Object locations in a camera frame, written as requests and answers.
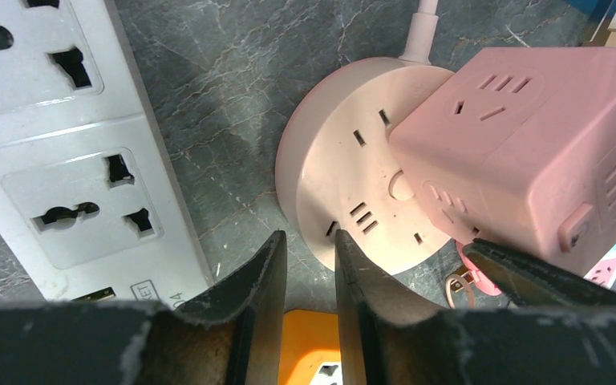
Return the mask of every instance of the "square outlet panel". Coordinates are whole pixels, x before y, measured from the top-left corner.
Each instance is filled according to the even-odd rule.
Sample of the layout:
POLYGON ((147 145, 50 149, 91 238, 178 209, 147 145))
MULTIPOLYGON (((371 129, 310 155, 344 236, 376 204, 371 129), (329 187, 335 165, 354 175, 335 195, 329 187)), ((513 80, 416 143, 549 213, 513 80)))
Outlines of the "square outlet panel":
POLYGON ((164 233, 126 148, 8 174, 2 187, 57 269, 164 233))
POLYGON ((111 0, 0 1, 0 234, 50 300, 213 284, 111 0))
POLYGON ((72 2, 0 1, 0 112, 102 90, 72 2))

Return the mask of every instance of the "printed symbol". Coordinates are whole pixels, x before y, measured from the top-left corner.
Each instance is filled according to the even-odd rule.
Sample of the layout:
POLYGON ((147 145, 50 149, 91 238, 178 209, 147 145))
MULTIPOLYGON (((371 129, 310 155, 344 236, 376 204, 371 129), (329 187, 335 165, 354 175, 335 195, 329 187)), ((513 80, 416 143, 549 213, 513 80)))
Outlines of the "printed symbol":
POLYGON ((139 301, 159 300, 159 294, 157 294, 157 289, 155 289, 151 279, 131 285, 131 291, 139 301))

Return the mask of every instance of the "orange object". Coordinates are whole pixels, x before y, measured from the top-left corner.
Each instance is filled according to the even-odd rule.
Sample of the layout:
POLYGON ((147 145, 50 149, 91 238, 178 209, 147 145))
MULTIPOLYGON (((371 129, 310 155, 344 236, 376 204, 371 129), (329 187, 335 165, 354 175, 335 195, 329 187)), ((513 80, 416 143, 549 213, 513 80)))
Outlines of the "orange object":
POLYGON ((282 323, 278 384, 309 385, 322 363, 341 362, 336 314, 291 310, 282 323))

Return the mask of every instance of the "dark gray table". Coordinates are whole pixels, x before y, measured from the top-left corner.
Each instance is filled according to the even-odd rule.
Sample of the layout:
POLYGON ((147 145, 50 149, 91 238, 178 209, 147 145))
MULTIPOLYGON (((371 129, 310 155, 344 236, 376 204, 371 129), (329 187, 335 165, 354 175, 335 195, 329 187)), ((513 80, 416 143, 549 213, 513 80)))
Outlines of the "dark gray table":
MULTIPOLYGON (((279 211, 274 157, 301 98, 352 61, 402 52, 418 0, 117 0, 209 266, 232 272, 274 229, 289 234, 287 308, 333 310, 334 278, 279 211)), ((440 0, 435 65, 481 47, 567 46, 586 17, 558 0, 440 0)), ((399 275, 446 304, 452 245, 399 275)), ((41 299, 0 238, 0 299, 41 299)), ((479 298, 479 306, 504 304, 479 298)))

